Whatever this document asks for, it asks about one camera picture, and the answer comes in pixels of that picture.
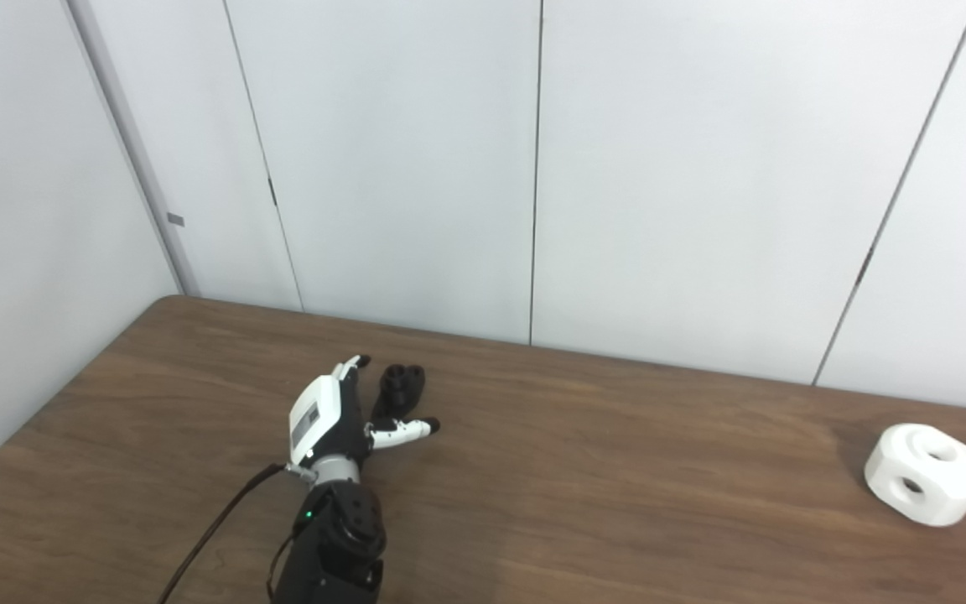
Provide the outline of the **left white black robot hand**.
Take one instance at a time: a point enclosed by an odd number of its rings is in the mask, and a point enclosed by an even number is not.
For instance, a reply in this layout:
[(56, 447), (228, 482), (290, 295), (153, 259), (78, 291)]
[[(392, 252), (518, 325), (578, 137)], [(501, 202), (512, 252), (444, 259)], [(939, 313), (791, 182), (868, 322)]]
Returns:
[(361, 464), (375, 450), (390, 450), (440, 432), (437, 418), (409, 417), (426, 385), (421, 366), (388, 366), (380, 376), (378, 398), (365, 416), (359, 382), (369, 363), (368, 355), (353, 356), (317, 377), (299, 395), (288, 416), (291, 464), (311, 469), (329, 456)]

